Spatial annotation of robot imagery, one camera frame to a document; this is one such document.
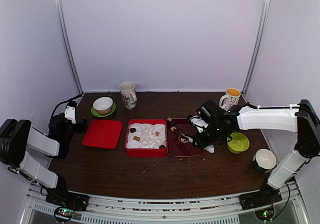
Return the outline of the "lime green bowl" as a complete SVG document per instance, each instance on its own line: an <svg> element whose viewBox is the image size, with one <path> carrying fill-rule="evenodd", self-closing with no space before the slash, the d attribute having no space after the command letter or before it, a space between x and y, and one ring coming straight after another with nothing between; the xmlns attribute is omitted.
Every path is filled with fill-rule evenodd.
<svg viewBox="0 0 320 224"><path fill-rule="evenodd" d="M231 133L227 137L226 142L228 150L234 154L241 154L250 147L249 139L246 135L239 132Z"/></svg>

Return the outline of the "white block chocolate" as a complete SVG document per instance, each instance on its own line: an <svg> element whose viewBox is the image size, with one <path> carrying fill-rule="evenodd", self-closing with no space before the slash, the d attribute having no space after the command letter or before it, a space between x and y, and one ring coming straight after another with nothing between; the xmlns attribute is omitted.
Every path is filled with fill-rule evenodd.
<svg viewBox="0 0 320 224"><path fill-rule="evenodd" d="M150 138L149 138L149 136L144 136L144 137L143 137L143 140L146 141L146 142L149 142L149 141L150 141Z"/></svg>

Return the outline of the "aluminium frame post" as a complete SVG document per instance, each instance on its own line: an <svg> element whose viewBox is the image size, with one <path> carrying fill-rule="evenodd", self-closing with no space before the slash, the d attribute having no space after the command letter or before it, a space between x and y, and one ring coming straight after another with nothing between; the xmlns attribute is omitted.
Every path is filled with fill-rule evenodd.
<svg viewBox="0 0 320 224"><path fill-rule="evenodd" d="M62 0L54 0L54 1L55 1L56 9L57 9L57 15L58 15L58 21L60 24L63 46L64 46L64 50L66 53L68 65L71 70L71 75L72 75L72 78L75 82L76 89L77 89L78 93L83 94L83 89L81 86L81 82L79 79L79 75L77 72L77 68L75 65L75 61L74 61L74 57L73 57L73 53L72 53L72 49L71 49L71 44L69 41L70 39L69 39L69 36L67 33L68 31L67 31L66 20L65 20L64 10L63 10L63 3L62 3Z"/></svg>
<svg viewBox="0 0 320 224"><path fill-rule="evenodd" d="M270 13L270 6L271 6L272 0L262 0L261 5L261 12L260 12L260 18L259 18L259 25L256 33L256 38L254 42L254 48L252 51L252 56L250 58L250 64L247 71L246 79L242 88L242 95L244 98L247 97L249 86L251 84L252 78L254 76L254 70L256 68L256 65L258 63L259 53L262 47L264 33L266 30L266 26L268 23L268 17Z"/></svg>

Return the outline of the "white paper cupcake liners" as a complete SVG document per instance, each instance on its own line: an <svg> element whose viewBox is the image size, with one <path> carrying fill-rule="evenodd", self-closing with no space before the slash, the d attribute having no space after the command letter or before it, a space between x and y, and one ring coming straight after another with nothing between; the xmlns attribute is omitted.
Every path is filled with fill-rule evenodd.
<svg viewBox="0 0 320 224"><path fill-rule="evenodd" d="M133 123L129 125L128 149L165 149L167 147L164 124Z"/></svg>

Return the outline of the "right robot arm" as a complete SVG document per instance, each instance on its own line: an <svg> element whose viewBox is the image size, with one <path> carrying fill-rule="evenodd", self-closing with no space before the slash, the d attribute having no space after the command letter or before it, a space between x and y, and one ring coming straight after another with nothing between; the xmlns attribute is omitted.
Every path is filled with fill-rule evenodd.
<svg viewBox="0 0 320 224"><path fill-rule="evenodd" d="M267 186L256 194L259 204L268 204L276 191L297 174L302 166L320 154L320 119L307 99L287 106L232 106L224 110L212 100L197 109L187 120L197 128L192 144L204 149L232 132L262 130L271 149L280 153L277 144L292 143L281 163L271 171Z"/></svg>

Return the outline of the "white round chocolate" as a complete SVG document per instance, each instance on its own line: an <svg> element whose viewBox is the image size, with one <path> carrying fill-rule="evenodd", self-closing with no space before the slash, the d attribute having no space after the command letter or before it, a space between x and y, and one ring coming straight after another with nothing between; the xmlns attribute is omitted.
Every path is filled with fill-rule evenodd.
<svg viewBox="0 0 320 224"><path fill-rule="evenodd" d="M163 142L160 138L155 138L154 140L157 144L161 144Z"/></svg>

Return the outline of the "dark bowl white inside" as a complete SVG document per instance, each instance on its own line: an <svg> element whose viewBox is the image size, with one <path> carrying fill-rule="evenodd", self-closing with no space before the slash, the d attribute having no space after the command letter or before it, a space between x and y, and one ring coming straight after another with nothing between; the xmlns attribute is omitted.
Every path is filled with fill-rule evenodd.
<svg viewBox="0 0 320 224"><path fill-rule="evenodd" d="M276 167L277 159L269 149L259 149L252 159L252 164L256 171L265 174Z"/></svg>

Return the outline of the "right aluminium frame post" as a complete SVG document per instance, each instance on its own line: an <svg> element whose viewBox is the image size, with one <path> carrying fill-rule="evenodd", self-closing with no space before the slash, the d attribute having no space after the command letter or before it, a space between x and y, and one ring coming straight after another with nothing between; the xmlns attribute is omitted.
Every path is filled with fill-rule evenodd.
<svg viewBox="0 0 320 224"><path fill-rule="evenodd" d="M270 13L270 6L271 6L272 0L262 0L261 5L261 12L260 12L260 18L259 18L259 25L256 33L256 38L254 42L254 48L252 51L252 56L250 58L250 64L247 71L246 79L242 88L242 95L244 98L247 97L249 86L251 84L252 78L254 76L254 70L256 68L256 65L258 63L259 53L262 47L264 33L266 30L266 26L268 23L268 17Z"/></svg>

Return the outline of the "red tin box base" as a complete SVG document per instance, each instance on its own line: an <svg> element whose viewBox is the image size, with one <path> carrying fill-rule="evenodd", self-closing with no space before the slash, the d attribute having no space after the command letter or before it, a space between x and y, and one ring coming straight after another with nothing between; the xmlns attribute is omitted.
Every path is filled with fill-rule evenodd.
<svg viewBox="0 0 320 224"><path fill-rule="evenodd" d="M165 134L166 134L166 148L165 149L128 149L126 147L128 133L129 133L129 125L133 123L148 123L148 124L164 124L165 125ZM126 139L125 139L125 150L129 157L133 158L162 158L167 155L167 127L166 122L163 119L132 119L128 122L128 127L126 131Z"/></svg>

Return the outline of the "white bowl on saucer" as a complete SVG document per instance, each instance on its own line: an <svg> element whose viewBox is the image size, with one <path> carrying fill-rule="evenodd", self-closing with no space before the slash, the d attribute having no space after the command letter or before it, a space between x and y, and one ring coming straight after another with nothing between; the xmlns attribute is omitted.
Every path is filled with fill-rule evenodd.
<svg viewBox="0 0 320 224"><path fill-rule="evenodd" d="M109 112L113 105L113 100L110 97L101 97L94 101L93 107L98 112Z"/></svg>

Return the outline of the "white mug yellow inside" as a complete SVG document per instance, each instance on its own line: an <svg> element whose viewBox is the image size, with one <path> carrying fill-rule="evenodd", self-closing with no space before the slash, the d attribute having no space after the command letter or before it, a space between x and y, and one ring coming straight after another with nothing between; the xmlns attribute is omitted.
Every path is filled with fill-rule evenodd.
<svg viewBox="0 0 320 224"><path fill-rule="evenodd" d="M232 106L238 104L241 92L235 88L228 88L225 94L219 100L219 107L224 110L229 110Z"/></svg>

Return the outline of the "red chocolate tray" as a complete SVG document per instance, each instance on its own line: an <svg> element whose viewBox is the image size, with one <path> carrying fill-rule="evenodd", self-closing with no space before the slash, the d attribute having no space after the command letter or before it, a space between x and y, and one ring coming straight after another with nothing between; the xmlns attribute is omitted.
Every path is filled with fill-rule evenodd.
<svg viewBox="0 0 320 224"><path fill-rule="evenodd" d="M172 124L168 119L166 120L167 154L173 158L202 156L204 154L203 149L195 148L189 142L180 141L177 136L170 131ZM173 121L176 127L185 130L191 135L194 135L197 132L197 129L192 126L187 119L173 119Z"/></svg>

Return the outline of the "red tin lid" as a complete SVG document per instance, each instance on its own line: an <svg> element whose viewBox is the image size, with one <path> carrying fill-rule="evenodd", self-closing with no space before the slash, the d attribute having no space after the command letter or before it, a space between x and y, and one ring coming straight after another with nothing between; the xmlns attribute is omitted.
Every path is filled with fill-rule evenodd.
<svg viewBox="0 0 320 224"><path fill-rule="evenodd" d="M93 120L82 140L85 147L114 150L118 146L123 123L121 121Z"/></svg>

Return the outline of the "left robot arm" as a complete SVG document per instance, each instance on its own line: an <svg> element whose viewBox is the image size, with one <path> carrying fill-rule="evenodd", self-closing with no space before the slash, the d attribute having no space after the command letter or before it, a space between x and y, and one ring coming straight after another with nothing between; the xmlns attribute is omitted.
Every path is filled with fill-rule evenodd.
<svg viewBox="0 0 320 224"><path fill-rule="evenodd" d="M32 151L49 158L65 159L74 134L85 133L87 128L87 119L77 122L63 113L50 119L48 135L34 128L30 120L6 119L0 126L0 161L10 171L47 188L55 201L67 206L72 202L72 195L65 179L48 170L32 156Z"/></svg>

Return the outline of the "tall white patterned mug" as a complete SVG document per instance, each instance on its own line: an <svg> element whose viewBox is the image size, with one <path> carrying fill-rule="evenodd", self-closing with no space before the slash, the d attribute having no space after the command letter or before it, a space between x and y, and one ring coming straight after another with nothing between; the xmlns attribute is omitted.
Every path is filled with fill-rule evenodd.
<svg viewBox="0 0 320 224"><path fill-rule="evenodd" d="M137 105L136 84L126 81L119 85L123 105L126 109L133 109Z"/></svg>

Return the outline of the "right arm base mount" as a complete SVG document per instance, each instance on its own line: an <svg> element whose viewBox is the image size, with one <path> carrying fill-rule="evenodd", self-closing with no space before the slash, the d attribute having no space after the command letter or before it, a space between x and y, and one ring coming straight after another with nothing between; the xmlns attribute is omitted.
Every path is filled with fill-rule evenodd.
<svg viewBox="0 0 320 224"><path fill-rule="evenodd" d="M271 206L272 204L282 200L282 196L280 194L269 195L261 192L242 194L238 198L243 211Z"/></svg>

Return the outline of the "front aluminium rail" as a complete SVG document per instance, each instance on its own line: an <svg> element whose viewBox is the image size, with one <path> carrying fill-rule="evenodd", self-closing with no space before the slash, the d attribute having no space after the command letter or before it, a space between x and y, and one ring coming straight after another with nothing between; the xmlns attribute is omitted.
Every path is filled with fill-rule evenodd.
<svg viewBox="0 0 320 224"><path fill-rule="evenodd" d="M237 194L209 198L150 200L90 195L85 211L70 211L69 224L262 224L262 214L274 211L273 224L308 224L296 182L280 189L282 200L244 210Z"/></svg>

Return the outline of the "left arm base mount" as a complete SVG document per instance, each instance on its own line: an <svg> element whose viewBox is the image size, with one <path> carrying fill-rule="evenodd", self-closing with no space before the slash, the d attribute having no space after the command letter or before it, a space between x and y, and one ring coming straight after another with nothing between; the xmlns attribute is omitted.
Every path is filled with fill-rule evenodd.
<svg viewBox="0 0 320 224"><path fill-rule="evenodd" d="M48 194L45 201L56 206L73 211L86 211L90 197L83 194L67 193L67 197L58 197L56 194Z"/></svg>

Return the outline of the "green saucer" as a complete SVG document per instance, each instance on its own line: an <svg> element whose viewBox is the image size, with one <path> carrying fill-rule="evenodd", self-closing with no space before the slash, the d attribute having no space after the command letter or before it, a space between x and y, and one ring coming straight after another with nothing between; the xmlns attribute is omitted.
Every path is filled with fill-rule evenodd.
<svg viewBox="0 0 320 224"><path fill-rule="evenodd" d="M106 117L109 116L111 114L113 114L116 110L116 104L113 103L111 109L109 110L109 112L98 112L94 107L91 108L91 113L96 116L96 117Z"/></svg>

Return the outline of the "metal serving tongs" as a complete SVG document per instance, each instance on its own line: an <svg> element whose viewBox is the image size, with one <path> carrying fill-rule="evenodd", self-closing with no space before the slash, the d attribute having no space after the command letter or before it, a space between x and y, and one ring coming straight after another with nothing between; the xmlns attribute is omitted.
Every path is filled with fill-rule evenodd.
<svg viewBox="0 0 320 224"><path fill-rule="evenodd" d="M196 142L196 140L192 137L191 134L189 134L188 132L186 132L185 130L183 130L179 127L176 127L176 126L174 126L174 127L175 127L174 132L171 131L171 128L170 128L170 131L173 134L175 134L180 141L189 142L192 144L193 147L198 148L198 149L204 149L211 154L215 152L214 145L208 145L207 147L201 147L200 144L198 144Z"/></svg>

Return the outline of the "left aluminium frame post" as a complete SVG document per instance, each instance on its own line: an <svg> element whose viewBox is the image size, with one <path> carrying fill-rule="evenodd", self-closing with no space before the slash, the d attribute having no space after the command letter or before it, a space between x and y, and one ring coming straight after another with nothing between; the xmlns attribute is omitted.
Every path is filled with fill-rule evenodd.
<svg viewBox="0 0 320 224"><path fill-rule="evenodd" d="M66 53L68 65L71 70L71 75L72 75L72 78L75 82L76 89L77 89L78 93L83 94L83 89L81 86L81 82L79 79L79 75L77 72L77 68L75 65L75 61L74 61L74 57L73 57L73 53L72 53L72 49L71 49L71 44L69 41L70 39L69 39L69 36L67 33L68 31L67 31L66 20L65 20L64 10L63 10L63 3L62 3L62 0L54 0L54 1L55 1L56 9L57 9L57 15L58 15L58 21L60 24L63 46L64 46L64 50Z"/></svg>

